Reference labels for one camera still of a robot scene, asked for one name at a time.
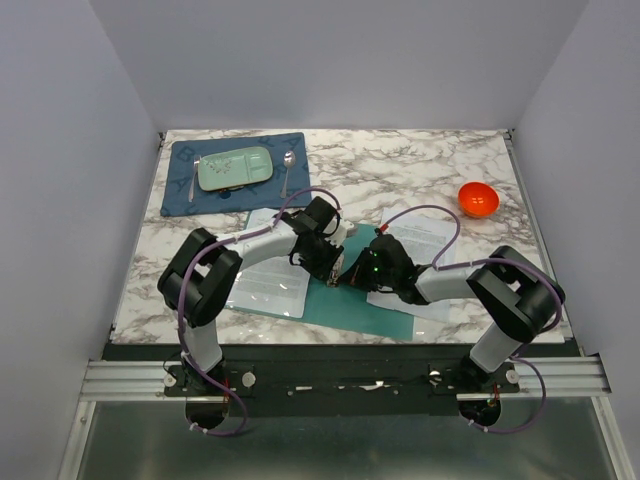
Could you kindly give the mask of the printed paper sheet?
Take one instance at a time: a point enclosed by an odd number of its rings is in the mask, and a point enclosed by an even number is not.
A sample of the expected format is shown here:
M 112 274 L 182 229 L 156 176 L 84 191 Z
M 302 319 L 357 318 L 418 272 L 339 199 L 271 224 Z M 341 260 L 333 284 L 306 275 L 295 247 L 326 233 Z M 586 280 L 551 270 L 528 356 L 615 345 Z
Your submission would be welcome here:
M 451 221 L 432 219 L 417 211 L 394 220 L 387 233 L 393 235 L 403 245 L 414 264 L 428 265 L 453 237 L 456 224 Z M 439 301 L 426 306 L 410 305 L 395 294 L 371 292 L 367 302 L 375 307 L 395 310 L 414 317 L 439 323 L 447 323 L 450 303 Z
M 301 319 L 304 314 L 310 275 L 276 257 L 238 273 L 228 297 L 228 309 L 275 317 Z

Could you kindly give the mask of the printed paper sheet bottom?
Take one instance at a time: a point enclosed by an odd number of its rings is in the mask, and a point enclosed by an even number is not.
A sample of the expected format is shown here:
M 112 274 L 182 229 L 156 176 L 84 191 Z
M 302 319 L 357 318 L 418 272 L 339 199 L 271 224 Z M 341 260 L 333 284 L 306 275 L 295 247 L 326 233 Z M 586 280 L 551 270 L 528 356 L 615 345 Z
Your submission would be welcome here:
M 414 264 L 428 265 L 453 237 L 456 224 L 451 221 L 432 219 L 417 211 L 394 220 L 387 233 L 393 235 L 403 245 Z M 395 310 L 414 317 L 439 323 L 447 323 L 450 303 L 439 301 L 426 306 L 410 305 L 395 294 L 371 292 L 367 302 L 375 307 Z

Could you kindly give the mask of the metal folder clip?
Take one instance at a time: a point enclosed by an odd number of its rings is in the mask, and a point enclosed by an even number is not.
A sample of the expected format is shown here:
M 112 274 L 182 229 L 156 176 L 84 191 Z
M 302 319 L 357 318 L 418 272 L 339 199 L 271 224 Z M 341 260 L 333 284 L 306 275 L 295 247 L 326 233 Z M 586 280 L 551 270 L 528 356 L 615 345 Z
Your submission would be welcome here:
M 341 253 L 331 267 L 326 285 L 330 288 L 336 288 L 339 285 L 339 278 L 342 274 L 345 256 Z

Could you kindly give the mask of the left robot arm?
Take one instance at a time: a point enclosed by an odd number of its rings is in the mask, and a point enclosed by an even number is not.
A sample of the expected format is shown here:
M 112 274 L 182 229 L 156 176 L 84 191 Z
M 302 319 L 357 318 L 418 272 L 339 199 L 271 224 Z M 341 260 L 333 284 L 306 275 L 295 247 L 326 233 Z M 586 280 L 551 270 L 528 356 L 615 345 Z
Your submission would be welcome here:
M 161 274 L 157 289 L 176 313 L 181 363 L 187 382 L 201 395 L 229 391 L 222 380 L 224 355 L 216 318 L 238 275 L 283 257 L 311 277 L 327 282 L 357 226 L 338 207 L 316 197 L 303 209 L 280 210 L 256 227 L 215 236 L 192 231 Z

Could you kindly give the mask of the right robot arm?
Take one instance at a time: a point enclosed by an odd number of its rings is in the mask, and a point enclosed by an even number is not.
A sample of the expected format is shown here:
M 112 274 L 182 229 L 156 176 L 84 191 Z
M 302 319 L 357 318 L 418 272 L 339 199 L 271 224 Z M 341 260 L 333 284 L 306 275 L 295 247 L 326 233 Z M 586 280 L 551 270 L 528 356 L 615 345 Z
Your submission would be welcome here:
M 468 264 L 438 267 L 416 264 L 399 240 L 378 235 L 338 278 L 361 291 L 389 292 L 409 305 L 476 299 L 493 320 L 454 370 L 456 384 L 480 392 L 496 371 L 560 320 L 566 295 L 562 287 L 510 246 Z

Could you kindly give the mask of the printed paper sheet top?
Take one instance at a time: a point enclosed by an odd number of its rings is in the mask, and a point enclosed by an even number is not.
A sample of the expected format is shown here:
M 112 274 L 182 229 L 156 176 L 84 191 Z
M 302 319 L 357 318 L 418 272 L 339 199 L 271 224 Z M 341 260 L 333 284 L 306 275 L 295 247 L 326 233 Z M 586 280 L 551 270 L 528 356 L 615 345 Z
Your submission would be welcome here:
M 228 297 L 228 309 L 275 317 L 301 319 L 304 314 L 310 275 L 276 257 L 238 273 Z

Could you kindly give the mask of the teal file folder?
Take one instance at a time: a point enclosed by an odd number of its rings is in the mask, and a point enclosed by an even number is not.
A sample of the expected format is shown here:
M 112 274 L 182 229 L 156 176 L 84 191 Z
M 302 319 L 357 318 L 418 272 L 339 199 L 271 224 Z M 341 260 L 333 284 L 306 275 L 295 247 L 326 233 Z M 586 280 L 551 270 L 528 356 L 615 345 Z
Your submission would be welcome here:
M 409 341 L 413 337 L 414 317 L 375 307 L 367 294 L 351 287 L 330 288 L 310 276 L 304 314 L 298 324 L 309 324 Z

